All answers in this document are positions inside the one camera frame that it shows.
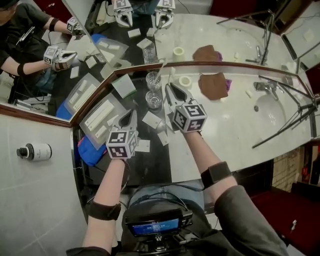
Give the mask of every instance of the blue screen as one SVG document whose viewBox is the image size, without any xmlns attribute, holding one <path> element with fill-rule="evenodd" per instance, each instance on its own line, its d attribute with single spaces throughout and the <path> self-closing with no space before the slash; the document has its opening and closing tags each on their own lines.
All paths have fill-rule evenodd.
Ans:
<svg viewBox="0 0 320 256">
<path fill-rule="evenodd" d="M 143 225 L 133 225 L 132 229 L 136 235 L 147 235 L 160 233 L 169 230 L 176 230 L 179 226 L 179 219 L 171 219 L 162 222 L 155 222 Z"/>
</svg>

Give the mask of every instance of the white tape roll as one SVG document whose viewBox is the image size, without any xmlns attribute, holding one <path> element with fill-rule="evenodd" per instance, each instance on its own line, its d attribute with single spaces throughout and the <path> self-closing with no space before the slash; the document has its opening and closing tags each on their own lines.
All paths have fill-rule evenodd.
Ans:
<svg viewBox="0 0 320 256">
<path fill-rule="evenodd" d="M 98 16 L 96 17 L 96 23 L 99 26 L 101 26 L 105 22 L 106 16 L 107 16 L 106 1 L 103 1 L 101 3 L 101 7 L 99 10 Z"/>
<path fill-rule="evenodd" d="M 183 87 L 189 87 L 192 84 L 192 80 L 189 76 L 182 75 L 179 77 L 179 85 Z"/>
<path fill-rule="evenodd" d="M 172 59 L 174 62 L 184 62 L 185 61 L 185 50 L 181 47 L 174 48 Z"/>
</svg>

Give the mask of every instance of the clear glass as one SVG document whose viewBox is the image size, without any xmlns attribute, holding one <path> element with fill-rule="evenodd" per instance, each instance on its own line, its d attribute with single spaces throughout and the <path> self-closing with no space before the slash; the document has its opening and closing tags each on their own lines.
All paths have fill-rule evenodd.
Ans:
<svg viewBox="0 0 320 256">
<path fill-rule="evenodd" d="M 162 97 L 159 91 L 150 90 L 145 95 L 146 103 L 150 109 L 158 109 L 162 106 Z"/>
<path fill-rule="evenodd" d="M 143 51 L 144 64 L 159 62 L 157 57 L 157 52 L 156 52 L 156 46 L 154 43 L 151 43 L 146 48 L 142 49 L 142 51 Z"/>
<path fill-rule="evenodd" d="M 161 77 L 159 76 L 157 79 L 158 72 L 150 72 L 146 75 L 145 80 L 149 90 L 159 90 L 161 88 Z"/>
</svg>

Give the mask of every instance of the bottle label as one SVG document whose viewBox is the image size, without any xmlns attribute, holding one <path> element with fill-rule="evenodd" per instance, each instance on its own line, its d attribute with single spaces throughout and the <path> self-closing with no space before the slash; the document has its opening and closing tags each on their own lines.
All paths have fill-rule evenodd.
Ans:
<svg viewBox="0 0 320 256">
<path fill-rule="evenodd" d="M 48 160 L 51 157 L 51 149 L 48 144 L 33 143 L 33 161 Z"/>
</svg>

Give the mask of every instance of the clear plastic tray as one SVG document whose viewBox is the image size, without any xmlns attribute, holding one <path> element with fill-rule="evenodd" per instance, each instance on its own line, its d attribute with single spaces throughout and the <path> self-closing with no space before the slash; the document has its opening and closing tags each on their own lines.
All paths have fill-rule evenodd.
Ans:
<svg viewBox="0 0 320 256">
<path fill-rule="evenodd" d="M 107 62 L 113 67 L 117 64 L 118 60 L 121 60 L 128 45 L 108 38 L 100 38 L 95 45 L 103 56 L 105 56 Z"/>
<path fill-rule="evenodd" d="M 87 73 L 72 89 L 64 102 L 65 108 L 71 115 L 76 113 L 92 93 L 100 85 L 100 82 L 93 75 Z"/>
<path fill-rule="evenodd" d="M 113 106 L 113 110 L 105 116 L 97 125 L 95 125 L 95 128 L 92 128 L 91 124 L 94 122 L 94 117 L 97 116 L 97 113 L 100 113 L 100 110 L 103 109 L 100 108 L 106 101 L 109 101 Z M 91 111 L 83 118 L 83 120 L 80 123 L 80 127 L 85 133 L 85 135 L 88 137 L 92 145 L 95 147 L 96 150 L 98 150 L 102 144 L 104 144 L 109 136 L 110 129 L 112 126 L 112 123 L 108 125 L 108 121 L 112 118 L 114 118 L 116 115 L 121 115 L 124 113 L 126 109 L 121 105 L 121 103 L 116 99 L 115 96 L 113 96 L 112 93 L 109 93 L 107 96 L 105 96 L 102 100 L 99 101 L 97 105 L 95 105 Z M 87 122 L 87 120 L 91 117 L 92 122 Z"/>
</svg>

